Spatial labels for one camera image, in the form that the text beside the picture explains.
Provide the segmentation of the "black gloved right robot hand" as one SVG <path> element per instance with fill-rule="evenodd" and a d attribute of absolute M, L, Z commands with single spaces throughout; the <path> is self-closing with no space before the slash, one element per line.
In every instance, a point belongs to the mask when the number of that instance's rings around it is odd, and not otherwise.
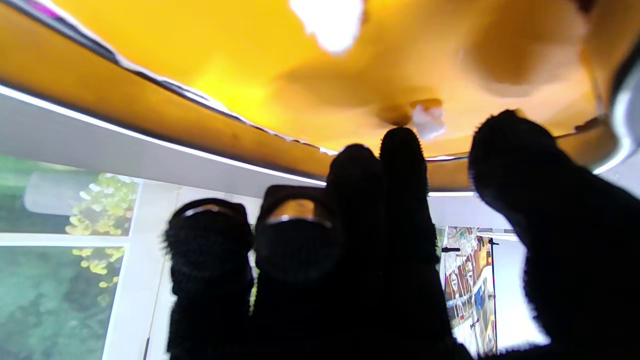
<path fill-rule="evenodd" d="M 489 360 L 639 357 L 616 289 L 639 264 L 639 199 L 573 162 L 542 126 L 505 110 L 475 132 L 480 199 L 526 248 L 525 296 L 550 338 Z M 341 150 L 325 187 L 268 187 L 251 228 L 241 203 L 203 198 L 167 223 L 172 360 L 470 360 L 451 330 L 418 137 L 379 155 Z"/>

